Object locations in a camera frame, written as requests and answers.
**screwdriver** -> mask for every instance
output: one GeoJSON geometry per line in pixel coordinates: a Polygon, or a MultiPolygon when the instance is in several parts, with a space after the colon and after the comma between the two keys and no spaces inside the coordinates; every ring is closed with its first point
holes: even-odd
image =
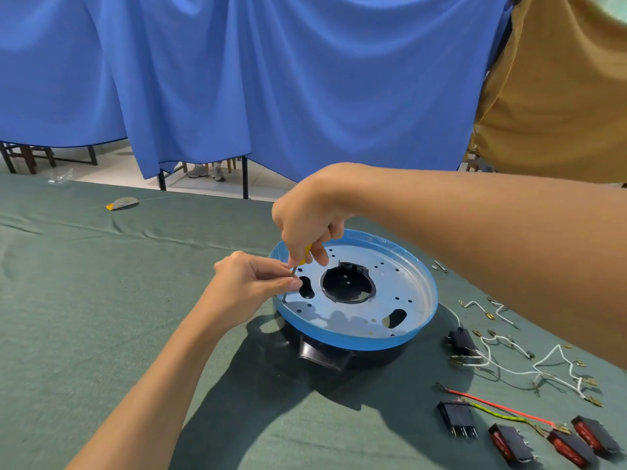
{"type": "MultiPolygon", "coordinates": [[[[312,250],[312,245],[313,245],[313,244],[310,244],[310,245],[308,245],[308,246],[305,248],[305,258],[302,260],[302,262],[301,262],[300,264],[298,264],[296,267],[294,267],[294,268],[292,269],[292,277],[296,275],[296,269],[297,269],[298,267],[305,265],[305,262],[307,261],[307,254],[309,254],[309,251],[311,251],[311,250],[312,250]]],[[[285,293],[283,294],[283,298],[281,299],[281,301],[282,301],[283,303],[285,303],[285,297],[287,297],[287,292],[285,292],[285,293]]]]}

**fingernail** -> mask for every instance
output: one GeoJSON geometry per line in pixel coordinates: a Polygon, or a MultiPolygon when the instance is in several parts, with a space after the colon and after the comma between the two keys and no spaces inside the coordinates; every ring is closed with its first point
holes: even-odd
{"type": "Polygon", "coordinates": [[[299,290],[303,286],[303,282],[301,279],[295,277],[290,282],[290,290],[299,290]]]}

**brown cloth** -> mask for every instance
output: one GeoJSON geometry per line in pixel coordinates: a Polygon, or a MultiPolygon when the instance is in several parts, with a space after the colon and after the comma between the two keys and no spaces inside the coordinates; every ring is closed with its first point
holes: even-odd
{"type": "Polygon", "coordinates": [[[627,181],[627,24],[591,0],[521,0],[475,124],[499,172],[627,181]]]}

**blue curtain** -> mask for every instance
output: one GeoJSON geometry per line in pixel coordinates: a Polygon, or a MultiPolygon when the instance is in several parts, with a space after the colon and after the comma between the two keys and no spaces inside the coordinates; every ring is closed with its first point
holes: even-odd
{"type": "Polygon", "coordinates": [[[0,0],[0,139],[452,170],[507,0],[0,0]]]}

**red wire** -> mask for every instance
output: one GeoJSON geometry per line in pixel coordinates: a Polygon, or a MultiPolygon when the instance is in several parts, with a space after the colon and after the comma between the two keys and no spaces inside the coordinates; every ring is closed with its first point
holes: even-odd
{"type": "Polygon", "coordinates": [[[480,398],[475,397],[473,395],[466,394],[465,392],[453,391],[452,389],[447,389],[445,387],[443,387],[443,388],[444,388],[444,390],[446,392],[448,392],[450,394],[456,394],[458,396],[463,396],[463,397],[467,397],[469,399],[474,399],[474,400],[482,402],[484,404],[491,405],[492,407],[496,407],[497,409],[503,409],[504,411],[512,412],[513,414],[518,414],[518,415],[521,415],[522,417],[526,417],[528,419],[533,419],[533,420],[537,420],[538,422],[543,422],[545,424],[550,425],[553,429],[557,427],[555,425],[555,422],[551,422],[550,420],[541,419],[541,418],[536,417],[534,415],[525,414],[524,412],[521,412],[521,411],[515,411],[514,409],[510,409],[509,407],[505,407],[504,405],[494,404],[493,402],[490,402],[490,401],[487,401],[487,400],[484,400],[484,399],[480,399],[480,398]]]}

